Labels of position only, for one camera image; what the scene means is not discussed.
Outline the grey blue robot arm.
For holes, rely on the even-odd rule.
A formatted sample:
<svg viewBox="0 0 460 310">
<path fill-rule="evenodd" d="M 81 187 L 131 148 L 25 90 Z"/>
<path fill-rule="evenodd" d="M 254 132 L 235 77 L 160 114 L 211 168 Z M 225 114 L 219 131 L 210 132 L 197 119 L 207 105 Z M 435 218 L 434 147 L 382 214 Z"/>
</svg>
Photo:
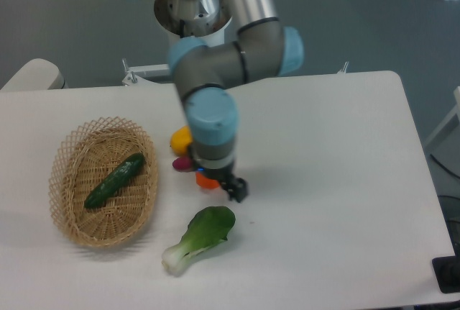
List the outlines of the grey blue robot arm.
<svg viewBox="0 0 460 310">
<path fill-rule="evenodd" d="M 233 172 L 238 112 L 229 89 L 299 69 L 302 38 L 281 24 L 273 0 L 167 0 L 165 12 L 178 36 L 167 64 L 192 135 L 187 153 L 243 201 L 249 189 Z"/>
</svg>

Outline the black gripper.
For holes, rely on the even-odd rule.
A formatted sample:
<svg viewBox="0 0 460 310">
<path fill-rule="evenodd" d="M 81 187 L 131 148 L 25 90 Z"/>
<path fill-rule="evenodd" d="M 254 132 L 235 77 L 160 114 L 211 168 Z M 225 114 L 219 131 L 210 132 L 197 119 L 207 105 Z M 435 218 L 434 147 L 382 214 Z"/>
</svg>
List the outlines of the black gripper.
<svg viewBox="0 0 460 310">
<path fill-rule="evenodd" d="M 193 171 L 218 181 L 221 188 L 229 195 L 230 201 L 241 203 L 248 196 L 247 182 L 243 178 L 232 175 L 235 163 L 234 150 L 221 147 L 205 147 L 197 150 L 189 147 L 188 156 Z"/>
</svg>

